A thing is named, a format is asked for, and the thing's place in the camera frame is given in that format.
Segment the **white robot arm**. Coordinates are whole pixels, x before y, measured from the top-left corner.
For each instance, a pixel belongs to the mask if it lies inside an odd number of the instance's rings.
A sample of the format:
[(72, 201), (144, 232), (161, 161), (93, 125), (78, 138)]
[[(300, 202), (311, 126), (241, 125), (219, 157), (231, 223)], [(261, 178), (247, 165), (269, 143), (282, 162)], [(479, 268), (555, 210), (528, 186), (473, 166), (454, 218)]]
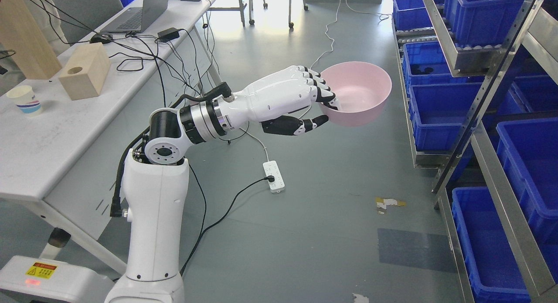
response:
[(224, 135), (227, 124), (214, 106), (218, 96), (233, 100), (222, 82), (194, 106), (160, 108), (149, 117), (148, 142), (139, 162), (127, 151), (122, 188), (128, 201), (131, 241), (126, 272), (106, 296), (107, 303), (183, 303), (180, 273), (180, 231), (189, 187), (190, 146), (213, 134)]

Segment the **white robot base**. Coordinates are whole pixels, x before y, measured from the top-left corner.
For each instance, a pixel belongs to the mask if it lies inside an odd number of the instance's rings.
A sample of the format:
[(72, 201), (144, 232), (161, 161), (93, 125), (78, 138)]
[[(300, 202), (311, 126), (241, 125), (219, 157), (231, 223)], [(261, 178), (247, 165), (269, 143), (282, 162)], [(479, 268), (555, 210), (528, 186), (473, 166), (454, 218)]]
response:
[(114, 282), (86, 267), (16, 255), (1, 269), (0, 286), (18, 303), (103, 303)]

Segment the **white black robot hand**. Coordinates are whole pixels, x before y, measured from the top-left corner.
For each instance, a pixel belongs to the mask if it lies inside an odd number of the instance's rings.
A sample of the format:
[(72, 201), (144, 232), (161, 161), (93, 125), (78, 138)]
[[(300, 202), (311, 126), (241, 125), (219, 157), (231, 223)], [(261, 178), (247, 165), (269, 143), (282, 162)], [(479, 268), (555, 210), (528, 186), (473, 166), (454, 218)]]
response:
[(259, 122), (265, 133), (285, 136), (307, 133), (329, 120), (328, 116), (298, 119), (289, 113), (314, 102), (333, 110), (340, 107), (336, 94), (321, 75), (304, 66), (281, 69), (252, 82), (232, 96), (232, 102), (217, 99), (218, 110), (230, 128), (243, 126), (249, 121)]

